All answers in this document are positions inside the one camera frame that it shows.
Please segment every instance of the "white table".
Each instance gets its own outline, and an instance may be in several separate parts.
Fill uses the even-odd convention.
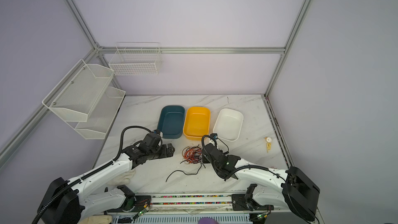
[[[115,119],[97,165],[116,156],[120,143],[120,134],[127,126],[140,125],[150,130],[157,128],[160,112],[164,106],[181,105],[187,109],[192,106],[207,107],[211,111],[210,133],[218,113],[223,108],[240,111],[244,116],[239,139],[226,142],[230,154],[240,156],[250,162],[278,169],[287,169],[276,135],[267,115],[261,95],[171,95],[171,96],[127,96]],[[142,140],[147,132],[142,129],[129,129],[125,132],[123,147]],[[271,137],[272,147],[267,153],[265,137]],[[217,177],[211,165],[201,168],[197,175],[184,175],[175,172],[180,169],[194,173],[199,164],[180,164],[181,152],[187,146],[196,146],[200,141],[188,140],[184,134],[178,139],[164,139],[164,144],[172,143],[176,151],[166,159],[147,161],[136,168],[136,174],[127,186],[135,193],[190,193],[190,192],[242,192],[251,182],[233,178],[224,181]]]

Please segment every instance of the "beige glove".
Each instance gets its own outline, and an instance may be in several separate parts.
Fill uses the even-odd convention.
[[[119,176],[113,178],[111,181],[107,182],[107,185],[119,186],[123,184],[129,184],[130,178],[132,178],[134,174],[135,174],[135,169],[129,170],[128,172],[124,172]]]
[[[112,222],[110,215],[93,215],[80,221],[78,224],[109,224]]]

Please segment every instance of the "white metal rack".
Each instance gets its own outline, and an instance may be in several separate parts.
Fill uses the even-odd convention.
[[[112,69],[83,60],[74,68],[78,66],[81,68],[62,91],[49,99],[57,85],[42,103],[85,139],[105,139],[126,92],[108,87]]]
[[[162,66],[159,43],[117,42],[109,67],[116,75],[158,74]]]

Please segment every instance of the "blue tray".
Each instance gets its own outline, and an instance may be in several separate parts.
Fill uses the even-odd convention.
[[[182,106],[165,106],[160,113],[158,128],[163,138],[176,139],[181,137],[184,127],[185,108]]]

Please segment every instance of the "orange tray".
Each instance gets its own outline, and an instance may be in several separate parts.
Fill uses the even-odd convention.
[[[189,140],[202,140],[210,129],[210,110],[206,107],[191,107],[188,109],[183,133]]]

